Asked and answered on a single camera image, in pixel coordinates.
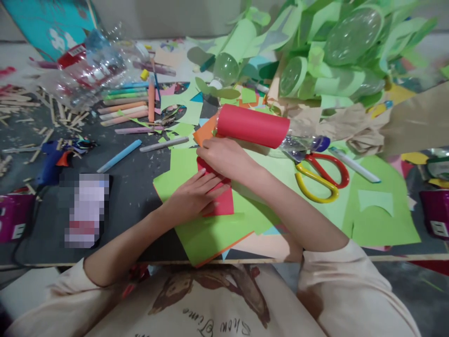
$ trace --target floor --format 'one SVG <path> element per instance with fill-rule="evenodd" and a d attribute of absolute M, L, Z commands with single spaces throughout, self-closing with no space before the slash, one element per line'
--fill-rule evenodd
<path fill-rule="evenodd" d="M 375 265 L 410 310 L 423 337 L 448 335 L 448 276 L 407 262 L 376 262 Z M 274 264 L 274 267 L 296 293 L 299 264 Z M 17 317 L 43 301 L 43 289 L 54 280 L 57 272 L 54 268 L 34 270 L 18 278 L 22 275 L 22 271 L 0 272 L 0 336 L 7 322 L 5 313 Z M 21 291 L 21 296 L 17 296 L 18 289 L 25 288 L 27 292 Z"/>

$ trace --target wire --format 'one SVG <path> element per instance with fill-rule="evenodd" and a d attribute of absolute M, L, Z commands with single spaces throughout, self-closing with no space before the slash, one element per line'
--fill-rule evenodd
<path fill-rule="evenodd" d="M 33 207 L 33 211 L 30 212 L 29 215 L 29 219 L 28 219 L 28 224 L 27 226 L 25 226 L 25 230 L 23 232 L 23 234 L 21 235 L 21 237 L 19 238 L 19 240 L 17 241 L 16 245 L 14 246 L 13 252 L 11 253 L 11 262 L 13 264 L 15 264 L 18 268 L 11 268 L 10 270 L 18 270 L 18 269 L 41 269 L 41 268 L 48 268 L 48 267 L 37 267 L 37 266 L 32 266 L 32 265 L 26 265 L 26 264 L 22 264 L 21 262 L 19 262 L 19 260 L 17 260 L 17 251 L 19 250 L 19 247 L 21 245 L 21 243 L 23 242 L 23 240 L 25 240 L 25 238 L 31 234 L 34 225 L 36 224 L 36 219 L 37 219 L 37 215 L 39 213 L 39 208 L 41 205 L 41 202 L 36 201 L 36 198 L 39 196 L 39 193 L 41 193 L 44 189 L 44 186 L 39 185 L 36 188 L 36 194 L 34 195 L 34 207 Z"/>

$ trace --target red and yellow scissors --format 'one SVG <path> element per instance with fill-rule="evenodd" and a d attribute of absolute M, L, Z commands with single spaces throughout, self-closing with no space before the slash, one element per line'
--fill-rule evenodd
<path fill-rule="evenodd" d="M 346 169 L 345 165 L 335 157 L 332 157 L 328 154 L 319 154 L 319 153 L 306 154 L 305 152 L 298 152 L 298 151 L 289 151 L 285 153 L 295 162 L 296 169 L 299 171 L 295 174 L 295 177 L 300 190 L 302 191 L 302 193 L 304 193 L 304 195 L 308 199 L 314 202 L 327 204 L 335 201 L 339 195 L 338 189 L 345 188 L 349 184 L 348 170 Z M 334 163 L 335 166 L 337 166 L 338 170 L 340 171 L 341 183 L 336 183 L 331 178 L 331 176 L 323 169 L 323 167 L 318 163 L 317 159 L 324 159 Z M 318 171 L 319 175 L 306 169 L 302 165 L 303 160 L 308 161 Z M 323 199 L 313 195 L 305 186 L 302 174 L 327 187 L 331 191 L 331 196 L 327 199 Z"/>

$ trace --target sleeve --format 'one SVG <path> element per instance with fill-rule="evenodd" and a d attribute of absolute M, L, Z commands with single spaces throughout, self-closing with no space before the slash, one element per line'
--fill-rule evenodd
<path fill-rule="evenodd" d="M 84 259 L 48 286 L 47 301 L 14 321 L 6 336 L 83 336 L 97 324 L 119 302 L 123 285 L 95 285 L 83 264 Z"/>
<path fill-rule="evenodd" d="M 390 283 L 352 240 L 337 251 L 304 252 L 298 298 L 329 337 L 420 336 Z"/>

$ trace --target hand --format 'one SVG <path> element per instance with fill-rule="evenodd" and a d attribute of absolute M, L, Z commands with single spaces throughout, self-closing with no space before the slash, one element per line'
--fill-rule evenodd
<path fill-rule="evenodd" d="M 236 141 L 228 138 L 205 140 L 196 154 L 216 172 L 239 183 L 250 178 L 253 171 L 261 167 Z"/>
<path fill-rule="evenodd" d="M 164 224 L 171 228 L 195 219 L 199 214 L 208 214 L 216 206 L 214 199 L 230 188 L 223 186 L 211 191 L 224 177 L 214 173 L 204 175 L 203 168 L 182 184 L 164 204 L 156 210 Z"/>

